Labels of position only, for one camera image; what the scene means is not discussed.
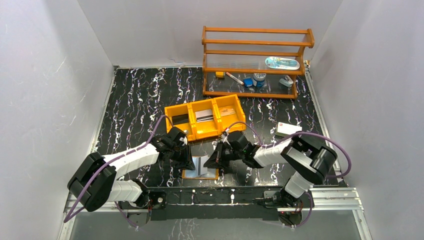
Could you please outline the white striped card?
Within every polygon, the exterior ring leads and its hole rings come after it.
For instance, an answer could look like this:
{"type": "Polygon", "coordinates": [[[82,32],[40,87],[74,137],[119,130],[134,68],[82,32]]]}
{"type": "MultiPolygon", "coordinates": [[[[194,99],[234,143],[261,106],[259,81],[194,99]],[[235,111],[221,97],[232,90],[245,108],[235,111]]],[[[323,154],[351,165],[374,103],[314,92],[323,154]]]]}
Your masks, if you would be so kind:
{"type": "Polygon", "coordinates": [[[208,168],[204,164],[208,161],[209,156],[196,156],[193,158],[193,163],[195,165],[194,176],[201,177],[208,173],[208,168]]]}

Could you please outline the orange leather card holder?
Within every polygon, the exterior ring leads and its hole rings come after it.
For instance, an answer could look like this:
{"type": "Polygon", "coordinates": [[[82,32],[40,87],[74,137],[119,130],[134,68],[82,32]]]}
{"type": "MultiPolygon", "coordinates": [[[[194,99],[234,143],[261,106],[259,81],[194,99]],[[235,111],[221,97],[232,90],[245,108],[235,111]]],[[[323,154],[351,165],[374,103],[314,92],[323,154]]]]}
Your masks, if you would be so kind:
{"type": "Polygon", "coordinates": [[[219,170],[216,168],[207,168],[204,167],[204,163],[209,159],[209,155],[205,156],[193,156],[192,160],[194,163],[194,170],[182,171],[183,179],[193,179],[193,180],[217,180],[219,178],[219,170]]]}

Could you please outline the orange three-compartment plastic bin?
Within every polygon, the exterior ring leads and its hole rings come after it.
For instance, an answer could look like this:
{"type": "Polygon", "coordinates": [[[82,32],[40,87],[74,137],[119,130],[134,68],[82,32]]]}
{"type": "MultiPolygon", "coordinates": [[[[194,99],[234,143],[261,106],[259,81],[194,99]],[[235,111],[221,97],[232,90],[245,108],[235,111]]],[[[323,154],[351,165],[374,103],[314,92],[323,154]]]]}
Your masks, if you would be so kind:
{"type": "Polygon", "coordinates": [[[177,127],[186,133],[189,142],[217,137],[230,125],[230,132],[247,128],[243,124],[245,113],[235,94],[166,106],[164,113],[170,118],[166,131],[177,127]]]}

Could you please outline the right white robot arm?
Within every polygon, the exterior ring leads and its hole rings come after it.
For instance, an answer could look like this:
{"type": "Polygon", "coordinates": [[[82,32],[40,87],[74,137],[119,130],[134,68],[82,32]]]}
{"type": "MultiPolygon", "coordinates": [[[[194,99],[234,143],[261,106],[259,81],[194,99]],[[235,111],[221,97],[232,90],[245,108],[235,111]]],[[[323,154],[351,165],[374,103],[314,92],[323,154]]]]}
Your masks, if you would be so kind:
{"type": "Polygon", "coordinates": [[[224,134],[204,167],[223,169],[241,160],[250,168],[289,164],[295,173],[281,189],[282,202],[295,207],[302,195],[324,182],[338,156],[325,143],[314,140],[310,132],[296,132],[285,142],[263,146],[251,143],[242,131],[224,134]]]}

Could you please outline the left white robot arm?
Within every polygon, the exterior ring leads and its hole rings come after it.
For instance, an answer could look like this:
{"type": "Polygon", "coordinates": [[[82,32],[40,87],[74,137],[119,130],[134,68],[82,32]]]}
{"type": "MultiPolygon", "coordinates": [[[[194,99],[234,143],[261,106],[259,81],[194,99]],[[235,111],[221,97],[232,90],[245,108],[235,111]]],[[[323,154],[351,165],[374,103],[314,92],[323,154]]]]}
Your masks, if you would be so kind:
{"type": "Polygon", "coordinates": [[[119,178],[158,161],[172,160],[178,168],[193,170],[188,130],[173,126],[168,133],[155,135],[149,143],[127,151],[101,155],[95,151],[82,162],[67,188],[88,212],[108,202],[129,202],[137,208],[152,206],[151,191],[136,179],[119,178]]]}

